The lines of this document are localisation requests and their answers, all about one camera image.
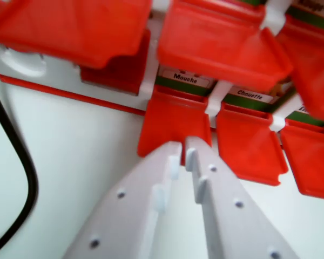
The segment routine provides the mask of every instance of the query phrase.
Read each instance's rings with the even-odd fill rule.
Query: red plastic tray
[[[139,48],[151,0],[11,0],[0,8],[0,43],[102,68]]]
[[[300,193],[324,198],[324,128],[286,123],[281,140]]]
[[[146,109],[138,155],[146,156],[168,141],[184,144],[187,136],[200,137],[211,146],[210,121],[208,115],[204,113],[206,103],[158,90],[159,87],[155,86]],[[184,153],[181,163],[184,164]]]
[[[324,30],[288,18],[277,39],[293,62],[292,78],[307,111],[324,120]]]
[[[145,29],[137,54],[114,57],[103,69],[80,67],[81,79],[138,95],[144,77],[149,42],[150,31]]]
[[[271,114],[222,105],[217,115],[219,153],[239,178],[279,185],[279,175],[288,171],[271,123]]]
[[[161,32],[162,64],[266,92],[292,65],[269,29],[264,7],[237,1],[175,0]]]

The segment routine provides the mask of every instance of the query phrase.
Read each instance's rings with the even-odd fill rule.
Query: white shelf
[[[0,259],[61,258],[100,196],[136,162],[143,117],[0,84],[39,177],[36,208]],[[213,135],[213,146],[217,150]],[[241,181],[301,259],[324,259],[324,200],[301,195],[291,171],[272,187]],[[182,169],[160,218],[152,258],[206,258],[201,207]],[[0,235],[27,193],[24,171],[0,127]]]

